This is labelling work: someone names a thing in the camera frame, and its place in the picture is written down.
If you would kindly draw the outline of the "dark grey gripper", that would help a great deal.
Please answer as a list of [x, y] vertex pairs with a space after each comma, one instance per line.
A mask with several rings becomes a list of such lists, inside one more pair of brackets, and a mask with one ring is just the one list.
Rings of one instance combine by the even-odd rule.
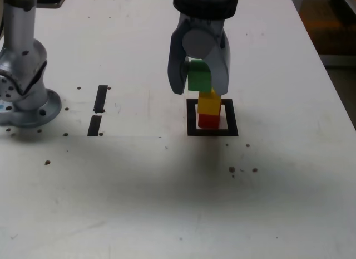
[[[191, 29], [180, 29], [187, 22]], [[219, 96], [229, 88], [230, 46], [224, 31], [225, 20], [205, 20], [179, 15], [177, 29], [171, 36], [167, 74], [174, 94], [184, 92], [189, 58], [201, 59], [209, 67], [211, 86]]]

